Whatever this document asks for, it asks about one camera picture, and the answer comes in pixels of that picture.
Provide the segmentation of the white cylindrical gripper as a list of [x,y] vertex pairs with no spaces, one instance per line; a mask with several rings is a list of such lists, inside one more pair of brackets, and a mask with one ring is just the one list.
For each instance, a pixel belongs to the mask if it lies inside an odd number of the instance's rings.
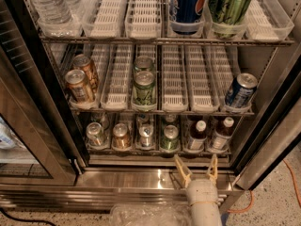
[[175,154],[174,161],[180,181],[186,188],[190,205],[193,226],[222,226],[218,207],[218,194],[215,186],[218,177],[218,159],[214,154],[206,175],[209,179],[198,179],[191,182],[192,172],[181,158]]

